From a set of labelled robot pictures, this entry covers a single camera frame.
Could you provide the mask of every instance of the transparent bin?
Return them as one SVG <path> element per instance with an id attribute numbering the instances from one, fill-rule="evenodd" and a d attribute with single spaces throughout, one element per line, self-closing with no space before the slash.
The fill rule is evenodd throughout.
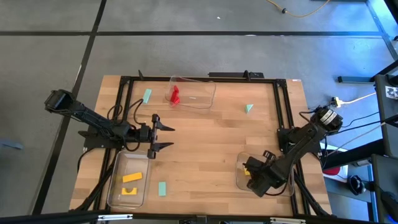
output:
<path id="1" fill-rule="evenodd" d="M 248 181 L 250 180 L 250 175 L 245 175 L 244 174 L 244 163 L 248 161 L 249 157 L 252 156 L 262 162 L 265 162 L 266 158 L 262 155 L 254 155 L 254 154 L 249 154 L 247 152 L 241 152 L 238 154 L 238 159 L 236 161 L 236 167 L 235 167 L 235 184 L 236 186 L 241 189 L 241 190 L 248 190 L 251 191 L 246 185 L 248 184 Z M 267 191 L 268 194 L 276 194 L 279 193 L 283 190 L 285 185 L 282 185 L 278 189 L 275 189 L 273 187 L 270 187 L 270 189 Z M 285 192 L 281 196 L 290 196 L 291 191 L 293 188 L 291 186 L 287 186 Z"/>
<path id="2" fill-rule="evenodd" d="M 142 172 L 142 179 L 123 183 L 123 176 Z M 147 179 L 149 178 L 149 160 L 146 154 L 121 151 L 116 156 L 107 203 L 112 208 L 135 209 L 144 203 Z M 137 188 L 136 195 L 122 195 L 122 188 L 130 192 Z"/>
<path id="3" fill-rule="evenodd" d="M 180 103 L 178 104 L 171 100 L 175 86 L 179 90 Z M 174 75 L 170 78 L 165 98 L 173 108 L 210 109 L 213 105 L 215 92 L 215 82 L 199 82 Z"/>

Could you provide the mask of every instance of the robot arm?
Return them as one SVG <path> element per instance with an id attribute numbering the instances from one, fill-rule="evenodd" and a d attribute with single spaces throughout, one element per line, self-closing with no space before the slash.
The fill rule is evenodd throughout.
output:
<path id="1" fill-rule="evenodd" d="M 266 151 L 265 162 L 249 157 L 244 164 L 251 175 L 247 187 L 257 196 L 262 197 L 270 187 L 277 189 L 286 183 L 294 164 L 326 135 L 336 133 L 341 128 L 343 118 L 334 111 L 323 107 L 314 112 L 308 124 L 294 128 L 284 136 L 286 144 L 292 147 L 283 156 L 276 159 L 275 155 Z"/>
<path id="2" fill-rule="evenodd" d="M 152 115 L 152 128 L 142 123 L 140 124 L 141 128 L 136 129 L 127 121 L 114 121 L 102 117 L 77 101 L 72 93 L 65 90 L 52 91 L 44 104 L 45 109 L 51 113 L 68 116 L 88 124 L 88 131 L 79 131 L 79 134 L 86 138 L 86 142 L 89 140 L 91 143 L 88 147 L 125 147 L 127 149 L 127 142 L 149 142 L 150 148 L 147 156 L 149 159 L 155 159 L 156 152 L 173 144 L 172 142 L 156 142 L 158 129 L 174 131 L 174 129 L 164 126 L 157 114 Z"/>

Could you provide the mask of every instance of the gray floor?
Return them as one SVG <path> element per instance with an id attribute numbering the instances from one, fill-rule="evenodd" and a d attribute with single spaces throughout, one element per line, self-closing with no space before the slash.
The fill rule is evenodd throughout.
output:
<path id="1" fill-rule="evenodd" d="M 371 2 L 387 33 L 397 35 L 397 25 L 383 1 Z M 296 14 L 322 4 L 308 0 L 278 3 Z M 0 0 L 0 30 L 91 30 L 99 5 L 100 0 Z M 315 15 L 297 19 L 263 0 L 250 4 L 240 0 L 108 1 L 99 29 L 377 31 L 365 3 L 331 2 Z M 72 88 L 87 41 L 87 37 L 0 37 L 0 138 L 25 146 L 22 151 L 0 151 L 2 217 L 29 212 L 60 122 L 58 115 L 44 111 L 43 102 L 50 90 Z M 78 99 L 93 108 L 103 75 L 137 75 L 140 69 L 144 75 L 189 77 L 248 69 L 269 78 L 301 79 L 308 107 L 314 108 L 328 103 L 332 96 L 349 101 L 374 92 L 372 85 L 338 84 L 336 78 L 371 76 L 392 61 L 379 37 L 97 37 Z M 376 111 L 374 96 L 337 109 L 345 122 Z M 356 124 L 376 120 L 374 116 Z M 339 146 L 370 128 L 333 136 L 328 142 Z M 68 209 L 83 145 L 77 131 L 82 129 L 86 125 L 70 123 L 46 213 Z M 380 137 L 378 130 L 346 148 Z M 330 195 L 330 200 L 333 213 L 349 217 L 348 209 L 338 210 L 340 198 Z"/>

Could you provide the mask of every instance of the mint green block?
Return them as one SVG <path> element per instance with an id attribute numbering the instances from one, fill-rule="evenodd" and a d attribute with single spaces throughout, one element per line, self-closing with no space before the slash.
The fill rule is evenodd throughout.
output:
<path id="1" fill-rule="evenodd" d="M 159 196 L 166 196 L 166 182 L 159 182 Z"/>
<path id="2" fill-rule="evenodd" d="M 142 99 L 144 100 L 144 103 L 148 103 L 151 93 L 152 93 L 151 89 L 146 89 L 145 90 L 144 97 L 142 97 Z"/>
<path id="3" fill-rule="evenodd" d="M 245 107 L 246 113 L 248 113 L 252 107 L 253 107 L 253 105 L 246 105 L 246 107 Z"/>

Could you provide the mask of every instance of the red object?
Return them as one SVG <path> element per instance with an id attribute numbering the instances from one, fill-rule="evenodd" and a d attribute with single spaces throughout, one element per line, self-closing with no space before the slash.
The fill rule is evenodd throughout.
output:
<path id="1" fill-rule="evenodd" d="M 323 173 L 327 175 L 337 175 L 340 172 L 340 167 L 324 170 Z"/>
<path id="2" fill-rule="evenodd" d="M 172 93 L 172 97 L 170 98 L 170 101 L 173 103 L 172 106 L 176 106 L 177 104 L 180 103 L 180 98 L 178 97 L 180 90 L 178 89 L 178 87 L 176 85 L 173 87 L 173 89 L 174 89 L 174 91 Z"/>

